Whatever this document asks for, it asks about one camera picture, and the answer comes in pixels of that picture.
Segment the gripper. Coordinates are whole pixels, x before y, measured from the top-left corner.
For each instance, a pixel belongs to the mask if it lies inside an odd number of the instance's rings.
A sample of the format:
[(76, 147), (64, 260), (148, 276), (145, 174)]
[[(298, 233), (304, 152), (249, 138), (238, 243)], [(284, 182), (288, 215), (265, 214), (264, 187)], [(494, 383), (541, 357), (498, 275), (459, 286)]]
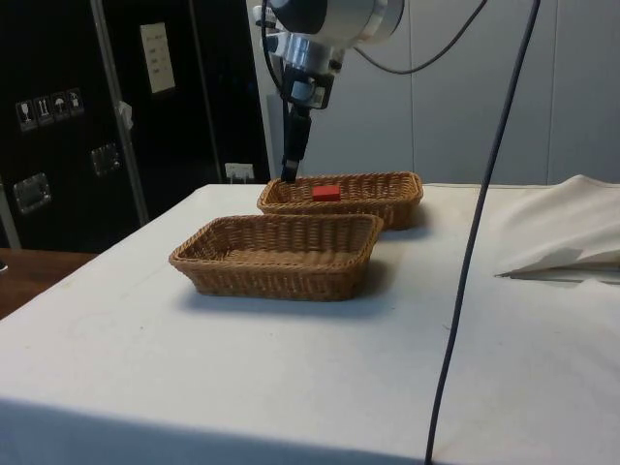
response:
[(310, 136), (312, 120), (310, 109), (328, 106), (334, 76), (312, 74), (294, 67), (286, 67), (284, 95), (291, 107), (285, 120), (284, 154), (281, 180), (294, 183), (303, 160)]

